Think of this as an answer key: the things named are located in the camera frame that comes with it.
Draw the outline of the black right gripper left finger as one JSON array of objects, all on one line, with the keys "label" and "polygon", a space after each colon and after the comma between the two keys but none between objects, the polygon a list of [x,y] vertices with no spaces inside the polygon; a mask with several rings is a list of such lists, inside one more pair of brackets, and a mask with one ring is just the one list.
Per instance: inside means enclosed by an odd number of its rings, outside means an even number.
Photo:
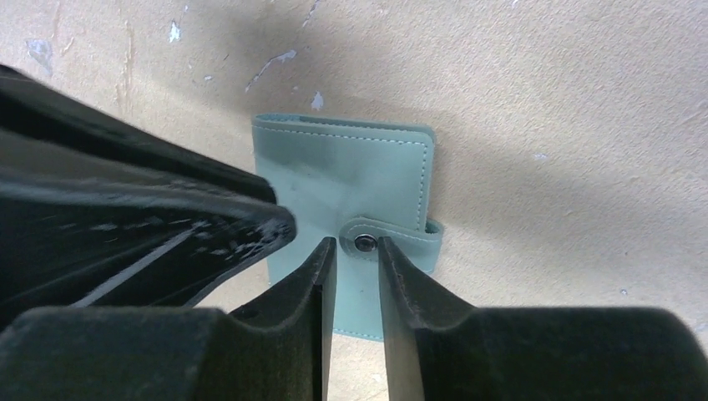
[{"label": "black right gripper left finger", "polygon": [[45,307],[1,336],[4,400],[324,400],[336,240],[245,305]]}]

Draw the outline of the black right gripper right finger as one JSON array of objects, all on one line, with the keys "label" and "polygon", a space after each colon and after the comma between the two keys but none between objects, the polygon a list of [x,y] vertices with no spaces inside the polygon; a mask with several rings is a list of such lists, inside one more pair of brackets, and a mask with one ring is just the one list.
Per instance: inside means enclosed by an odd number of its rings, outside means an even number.
[{"label": "black right gripper right finger", "polygon": [[378,242],[392,400],[704,400],[707,359],[651,307],[475,307]]}]

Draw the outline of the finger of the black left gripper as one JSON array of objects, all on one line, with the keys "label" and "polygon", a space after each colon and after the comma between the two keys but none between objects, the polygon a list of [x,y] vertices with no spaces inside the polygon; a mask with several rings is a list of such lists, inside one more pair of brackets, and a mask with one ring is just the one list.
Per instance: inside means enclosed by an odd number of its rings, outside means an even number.
[{"label": "finger of the black left gripper", "polygon": [[200,180],[1,133],[1,324],[35,307],[193,306],[296,235]]},{"label": "finger of the black left gripper", "polygon": [[198,154],[68,97],[7,65],[1,67],[1,126],[100,159],[276,203],[264,178]]}]

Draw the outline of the green leather card holder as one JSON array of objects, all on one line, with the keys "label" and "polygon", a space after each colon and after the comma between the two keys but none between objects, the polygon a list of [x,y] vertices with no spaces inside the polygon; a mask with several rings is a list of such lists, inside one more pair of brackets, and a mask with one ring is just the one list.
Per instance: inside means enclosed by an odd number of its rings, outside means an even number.
[{"label": "green leather card holder", "polygon": [[303,114],[258,114],[251,128],[256,173],[296,219],[296,238],[267,258],[270,282],[293,272],[321,239],[335,238],[333,329],[382,340],[378,239],[392,238],[428,273],[443,243],[443,226],[428,215],[433,130]]}]

